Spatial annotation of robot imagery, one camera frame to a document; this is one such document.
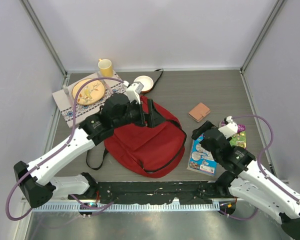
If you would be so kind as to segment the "blue comic paperback book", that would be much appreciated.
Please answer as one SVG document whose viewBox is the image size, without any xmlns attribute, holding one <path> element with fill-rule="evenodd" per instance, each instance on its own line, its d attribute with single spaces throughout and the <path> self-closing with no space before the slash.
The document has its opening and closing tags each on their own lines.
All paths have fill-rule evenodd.
<svg viewBox="0 0 300 240">
<path fill-rule="evenodd" d="M 204 136 L 200 135 L 192 141 L 187 169 L 208 176 L 215 176 L 217 163 L 212 154 L 201 146 L 200 142 L 203 139 Z"/>
</svg>

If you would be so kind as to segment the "red student backpack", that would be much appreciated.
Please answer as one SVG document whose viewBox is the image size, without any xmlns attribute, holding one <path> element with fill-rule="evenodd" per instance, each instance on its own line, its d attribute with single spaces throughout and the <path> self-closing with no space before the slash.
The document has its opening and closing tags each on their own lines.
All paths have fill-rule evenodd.
<svg viewBox="0 0 300 240">
<path fill-rule="evenodd" d="M 114 135 L 104 142 L 102 159 L 109 154 L 128 170 L 148 178 L 161 178 L 170 173 L 180 163 L 185 153 L 187 134 L 180 121 L 161 105 L 150 102 L 144 95 L 142 109 L 157 110 L 164 122 L 154 128 L 135 124 L 114 130 Z"/>
</svg>

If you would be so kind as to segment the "purple treehouse paperback book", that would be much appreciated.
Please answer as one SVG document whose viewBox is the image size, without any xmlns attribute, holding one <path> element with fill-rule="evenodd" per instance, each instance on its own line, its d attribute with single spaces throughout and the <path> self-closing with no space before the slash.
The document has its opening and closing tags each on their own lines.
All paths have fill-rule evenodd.
<svg viewBox="0 0 300 240">
<path fill-rule="evenodd" d="M 219 128 L 222 128 L 221 132 L 229 140 L 231 146 L 247 148 L 246 140 L 246 126 L 234 122 L 230 124 L 230 129 L 228 127 L 224 128 L 227 124 L 224 121 L 219 123 Z"/>
</svg>

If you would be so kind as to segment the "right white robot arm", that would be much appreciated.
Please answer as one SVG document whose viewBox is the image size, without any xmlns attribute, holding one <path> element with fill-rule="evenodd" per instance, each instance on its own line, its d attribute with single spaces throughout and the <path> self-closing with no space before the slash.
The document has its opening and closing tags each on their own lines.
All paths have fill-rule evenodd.
<svg viewBox="0 0 300 240">
<path fill-rule="evenodd" d="M 292 239 L 300 240 L 300 194 L 268 171 L 247 149 L 231 145 L 231 137 L 237 133 L 238 125 L 232 117 L 225 123 L 217 127 L 206 121 L 192 132 L 193 140 L 203 137 L 201 147 L 224 168 L 205 192 L 247 201 L 272 217 Z"/>
</svg>

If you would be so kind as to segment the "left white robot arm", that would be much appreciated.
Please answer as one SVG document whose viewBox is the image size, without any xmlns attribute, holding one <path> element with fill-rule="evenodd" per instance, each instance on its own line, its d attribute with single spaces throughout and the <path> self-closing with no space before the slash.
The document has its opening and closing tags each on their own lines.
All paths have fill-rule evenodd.
<svg viewBox="0 0 300 240">
<path fill-rule="evenodd" d="M 123 93 L 108 98 L 100 111 L 88 116 L 75 128 L 68 139 L 42 157 L 13 167 L 17 184 L 31 208 L 38 208 L 52 197 L 75 195 L 90 200 L 96 196 L 97 183 L 83 172 L 77 176 L 55 177 L 55 174 L 82 153 L 91 150 L 114 134 L 116 128 L 135 124 L 154 128 L 165 122 L 152 99 L 144 111 L 137 100 L 129 100 Z"/>
</svg>

